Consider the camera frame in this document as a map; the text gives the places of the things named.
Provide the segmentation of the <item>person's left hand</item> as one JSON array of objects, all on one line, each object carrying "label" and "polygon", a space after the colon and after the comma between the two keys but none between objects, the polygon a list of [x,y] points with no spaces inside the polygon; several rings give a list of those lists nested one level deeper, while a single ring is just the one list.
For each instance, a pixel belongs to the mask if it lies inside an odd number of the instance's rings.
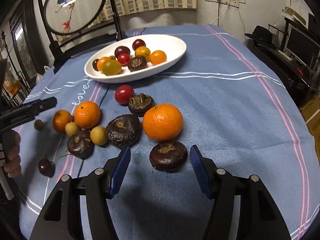
[{"label": "person's left hand", "polygon": [[20,135],[10,130],[3,135],[3,139],[7,142],[7,161],[4,165],[4,170],[8,177],[15,178],[21,173],[21,158],[20,158]]}]

